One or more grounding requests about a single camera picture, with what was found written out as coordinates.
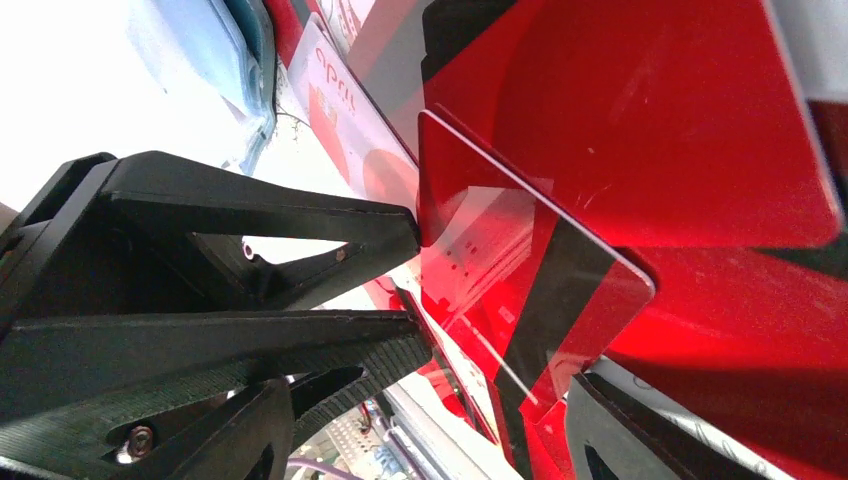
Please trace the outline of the teal leather card holder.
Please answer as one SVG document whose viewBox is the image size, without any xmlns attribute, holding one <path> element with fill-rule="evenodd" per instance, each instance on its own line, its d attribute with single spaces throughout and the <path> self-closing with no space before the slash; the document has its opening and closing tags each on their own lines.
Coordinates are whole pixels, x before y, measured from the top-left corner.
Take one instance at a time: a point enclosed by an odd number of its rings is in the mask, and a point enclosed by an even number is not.
<svg viewBox="0 0 848 480">
<path fill-rule="evenodd" d="M 130 1 L 126 34 L 185 120 L 210 139 L 208 163 L 246 176 L 276 128 L 277 55 L 261 1 Z"/>
</svg>

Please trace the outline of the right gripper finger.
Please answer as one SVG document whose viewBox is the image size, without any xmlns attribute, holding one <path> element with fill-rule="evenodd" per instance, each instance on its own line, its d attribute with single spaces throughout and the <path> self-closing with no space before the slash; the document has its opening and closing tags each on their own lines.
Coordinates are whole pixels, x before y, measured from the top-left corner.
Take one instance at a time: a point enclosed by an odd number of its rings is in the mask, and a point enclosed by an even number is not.
<svg viewBox="0 0 848 480">
<path fill-rule="evenodd" d="M 578 479 L 761 479 L 595 373 L 572 377 L 567 446 Z"/>
</svg>

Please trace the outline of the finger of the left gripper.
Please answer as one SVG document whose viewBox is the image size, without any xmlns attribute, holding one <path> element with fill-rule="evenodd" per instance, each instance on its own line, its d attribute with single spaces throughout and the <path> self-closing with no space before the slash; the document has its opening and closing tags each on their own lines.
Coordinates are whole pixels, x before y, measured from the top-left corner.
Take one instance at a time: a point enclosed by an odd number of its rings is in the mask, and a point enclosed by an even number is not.
<svg viewBox="0 0 848 480">
<path fill-rule="evenodd" d="M 400 311 L 6 318 L 1 466 L 42 478 L 240 479 L 427 363 Z"/>
<path fill-rule="evenodd" d="M 3 232 L 1 314 L 308 310 L 419 250 L 403 206 L 98 153 L 62 164 Z"/>
</svg>

